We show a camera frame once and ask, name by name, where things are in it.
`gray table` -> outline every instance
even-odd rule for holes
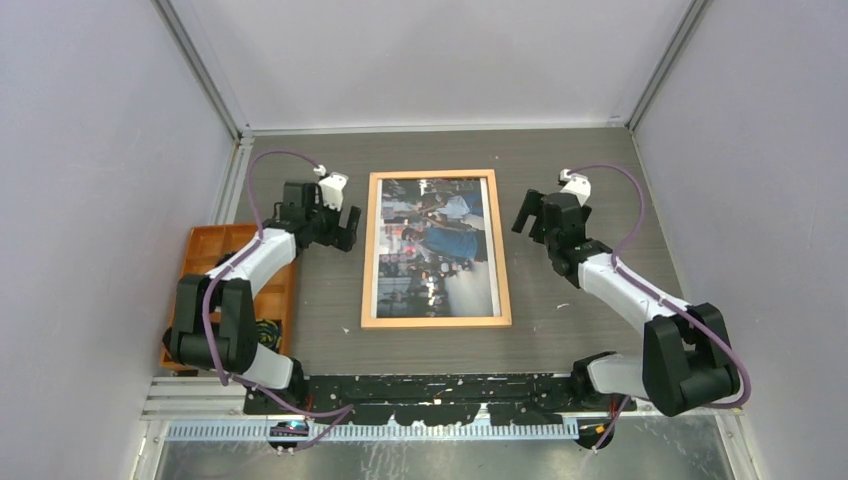
[[[565,372],[575,360],[604,350],[638,353],[641,342],[636,331],[602,302],[558,277],[543,246],[509,231],[526,190],[554,191],[562,168],[611,163],[628,168],[643,180],[626,130],[261,137],[253,155],[271,148],[307,153],[348,175],[345,201],[363,209],[370,172],[494,168],[497,174],[513,325],[473,330],[361,330],[363,222],[360,241],[352,252],[314,246],[298,260],[293,353],[307,374]],[[314,178],[310,169],[300,160],[264,159],[253,175],[262,213],[270,216],[273,203],[281,199],[284,181],[310,178]],[[615,245],[636,220],[637,196],[627,180],[614,172],[592,172],[590,178],[589,204],[594,213],[589,235]],[[244,193],[236,218],[251,221]],[[680,294],[652,205],[641,235],[623,258],[660,288]]]

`white panel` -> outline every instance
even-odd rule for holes
[[[848,3],[713,2],[637,132],[687,297],[751,371],[764,478],[845,478]]]
[[[689,4],[182,1],[253,129],[624,122]]]
[[[2,476],[128,478],[231,140],[150,0],[0,10]]]

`photograph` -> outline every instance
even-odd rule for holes
[[[372,182],[363,327],[508,325],[494,172],[404,173]]]

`picture frame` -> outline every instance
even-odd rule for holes
[[[494,170],[370,176],[363,329],[512,324]]]

